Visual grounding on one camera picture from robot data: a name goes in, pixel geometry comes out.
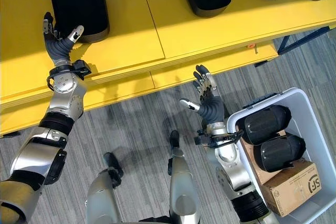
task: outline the storage bin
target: storage bin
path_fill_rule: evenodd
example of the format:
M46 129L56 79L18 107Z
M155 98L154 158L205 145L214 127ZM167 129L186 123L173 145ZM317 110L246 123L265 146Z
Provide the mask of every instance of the storage bin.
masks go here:
M282 218L277 216L277 218L280 224L310 223L336 202L336 170L307 95L298 88L275 94L232 114L228 118L227 129L229 132L236 132L236 123L239 119L272 104L287 106L290 109L292 119L285 131L304 138L307 150L303 157L316 164L322 185L322 189L303 205L289 215ZM240 142L238 142L238 148L241 161L261 195Z

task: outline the yellow table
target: yellow table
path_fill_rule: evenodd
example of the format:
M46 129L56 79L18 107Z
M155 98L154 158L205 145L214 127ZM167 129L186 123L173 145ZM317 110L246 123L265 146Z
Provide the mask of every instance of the yellow table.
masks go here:
M195 16L187 0L106 0L111 32L76 45L71 59L90 63L85 109L190 81L196 63L212 72L277 56L271 39L336 23L336 0L232 0L213 18ZM52 61L42 18L51 0L0 0L0 134L38 123L52 92ZM258 43L258 54L246 48Z

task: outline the brown cardboard box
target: brown cardboard box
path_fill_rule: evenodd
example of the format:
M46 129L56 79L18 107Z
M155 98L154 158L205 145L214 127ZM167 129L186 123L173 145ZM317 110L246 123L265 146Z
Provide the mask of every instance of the brown cardboard box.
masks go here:
M268 207L279 216L286 216L321 189L316 165L300 159L294 167L284 169L260 186Z
M279 131L278 133L281 136L286 134L285 131ZM275 175L281 172L280 170L278 170L276 172L269 173L269 172L262 170L257 165L256 160L254 159L253 145L246 143L244 140L242 140L241 143L246 153L248 161L250 162L250 164L252 164L252 170L253 170L253 173L259 185L263 185L265 182L269 181L271 178L273 178Z

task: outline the sf logo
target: sf logo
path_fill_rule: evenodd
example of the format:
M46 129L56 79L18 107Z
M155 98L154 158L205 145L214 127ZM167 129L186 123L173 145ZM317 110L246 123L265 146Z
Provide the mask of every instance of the sf logo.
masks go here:
M317 176L317 174L313 175L308 182L308 188L310 193L313 193L313 191L315 191L317 188L319 188L321 186L320 184L320 179Z

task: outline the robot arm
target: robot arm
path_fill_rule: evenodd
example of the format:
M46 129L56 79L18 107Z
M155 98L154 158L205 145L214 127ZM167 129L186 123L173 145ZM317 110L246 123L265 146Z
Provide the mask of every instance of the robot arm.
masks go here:
M83 78L91 71L84 61L71 62L69 53L84 28L78 26L66 39L59 40L52 20L51 14L46 13L43 30L47 52L55 64L47 79L54 95L40 124L17 153L11 176L0 182L3 224L26 223L31 218L42 188L56 182L62 172L68 135L83 113Z
M197 112L206 127L198 131L196 144L202 144L216 170L216 177L226 196L231 200L240 222L244 224L278 224L274 213L269 210L251 182L240 157L237 141L242 132L228 133L224 122L224 105L214 77L204 66L196 66L201 104L180 99L181 105Z

